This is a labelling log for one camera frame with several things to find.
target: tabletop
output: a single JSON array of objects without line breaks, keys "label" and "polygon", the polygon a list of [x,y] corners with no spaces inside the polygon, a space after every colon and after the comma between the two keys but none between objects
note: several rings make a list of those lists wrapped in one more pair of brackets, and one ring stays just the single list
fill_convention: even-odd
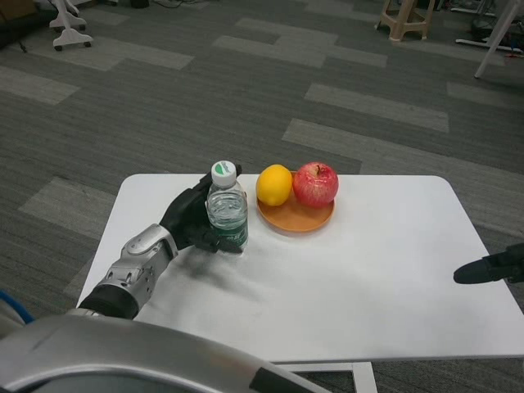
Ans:
[{"label": "tabletop", "polygon": [[[80,300],[121,247],[200,177],[123,182]],[[258,214],[256,178],[239,177],[249,210],[244,253],[182,251],[138,321],[275,363],[524,355],[524,316],[506,284],[453,281],[487,251],[444,179],[341,175],[328,225],[286,235]]]}]

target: wooden stool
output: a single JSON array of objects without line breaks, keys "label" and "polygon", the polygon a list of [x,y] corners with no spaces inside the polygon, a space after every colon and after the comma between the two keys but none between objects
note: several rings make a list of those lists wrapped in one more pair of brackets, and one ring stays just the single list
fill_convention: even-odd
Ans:
[{"label": "wooden stool", "polygon": [[408,31],[420,31],[422,39],[427,38],[427,32],[431,24],[435,0],[430,0],[426,15],[420,14],[417,9],[418,0],[402,0],[399,10],[390,10],[391,0],[384,2],[380,20],[375,26],[378,29],[381,23],[390,26],[390,40],[400,41]]}]

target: gray carpet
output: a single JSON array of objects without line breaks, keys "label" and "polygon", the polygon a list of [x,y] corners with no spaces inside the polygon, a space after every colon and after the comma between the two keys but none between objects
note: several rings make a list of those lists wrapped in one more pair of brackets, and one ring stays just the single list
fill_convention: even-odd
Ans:
[{"label": "gray carpet", "polygon": [[[382,1],[221,0],[85,9],[93,47],[42,29],[0,52],[0,287],[34,315],[75,305],[119,185],[136,173],[247,173],[321,160],[340,174],[448,179],[490,252],[524,242],[524,65],[373,28]],[[510,286],[524,309],[524,286]],[[524,391],[518,359],[377,363],[380,393]],[[335,392],[347,373],[307,374]]]}]

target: orange plate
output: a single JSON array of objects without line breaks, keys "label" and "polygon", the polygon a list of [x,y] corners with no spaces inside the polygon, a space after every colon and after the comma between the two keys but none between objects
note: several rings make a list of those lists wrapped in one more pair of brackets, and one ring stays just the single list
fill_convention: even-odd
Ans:
[{"label": "orange plate", "polygon": [[321,228],[328,223],[335,210],[335,201],[320,209],[304,206],[296,200],[293,190],[283,205],[267,206],[258,199],[256,205],[267,222],[284,231],[298,233]]}]

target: red apple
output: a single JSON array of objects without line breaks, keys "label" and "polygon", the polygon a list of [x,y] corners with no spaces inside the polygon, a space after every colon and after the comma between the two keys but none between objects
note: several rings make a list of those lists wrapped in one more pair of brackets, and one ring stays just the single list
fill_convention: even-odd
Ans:
[{"label": "red apple", "polygon": [[296,199],[309,207],[323,207],[338,191],[337,172],[321,162],[310,162],[298,169],[293,179]]}]

